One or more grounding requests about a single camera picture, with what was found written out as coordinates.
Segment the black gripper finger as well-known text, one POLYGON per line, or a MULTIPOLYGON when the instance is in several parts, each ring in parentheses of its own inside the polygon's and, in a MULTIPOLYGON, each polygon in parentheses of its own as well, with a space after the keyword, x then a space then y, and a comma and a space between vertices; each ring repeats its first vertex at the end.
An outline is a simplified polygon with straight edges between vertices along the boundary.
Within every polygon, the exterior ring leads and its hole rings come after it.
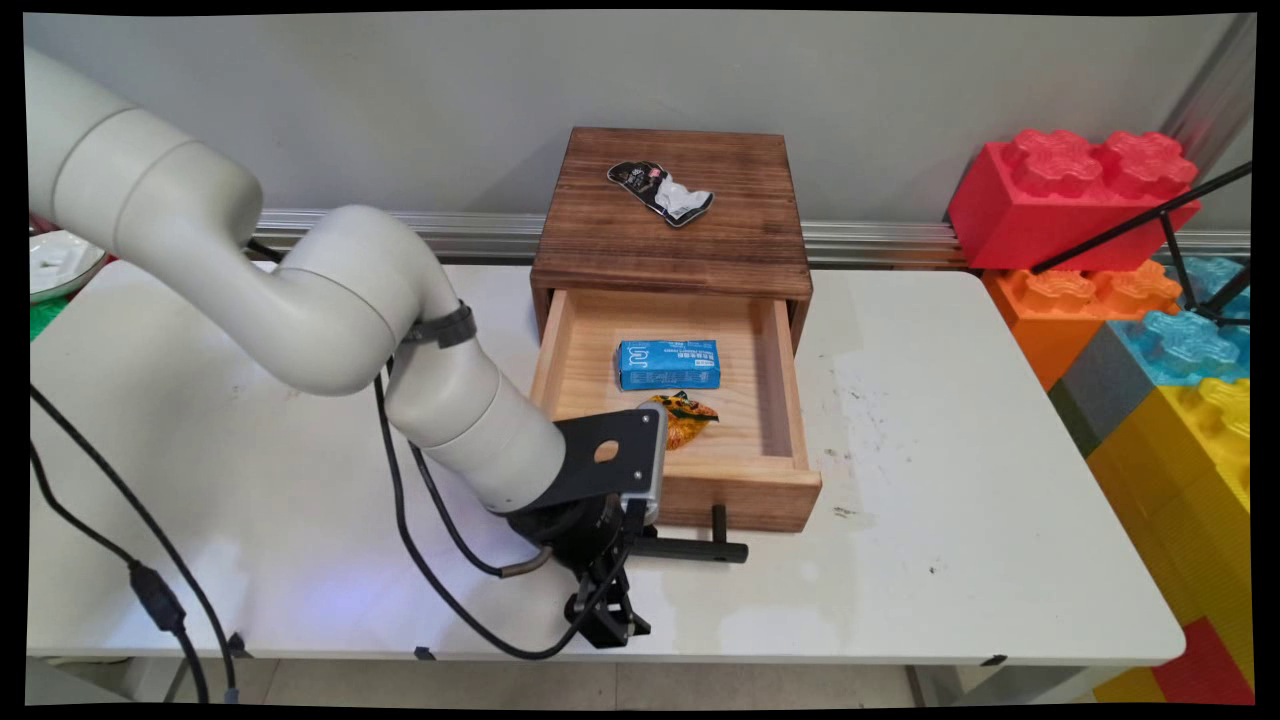
POLYGON ((625 560, 609 560, 604 594, 604 642, 627 643, 632 637, 648 635, 652 626, 640 618, 630 598, 630 580, 625 560))
POLYGON ((620 647, 620 588, 605 575, 599 568, 582 573, 564 606, 564 618, 577 623, 577 633, 598 650, 620 647))

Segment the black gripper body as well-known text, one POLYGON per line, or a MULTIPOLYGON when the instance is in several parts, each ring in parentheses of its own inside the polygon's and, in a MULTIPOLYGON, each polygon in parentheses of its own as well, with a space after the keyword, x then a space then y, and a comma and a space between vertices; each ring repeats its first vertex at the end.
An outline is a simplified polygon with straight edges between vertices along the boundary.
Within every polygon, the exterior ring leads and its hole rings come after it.
POLYGON ((511 514, 507 521, 538 550, 534 559, 506 566, 507 578, 554 560, 579 580, 623 582, 628 552, 641 533, 641 501, 602 495, 526 509, 511 514))

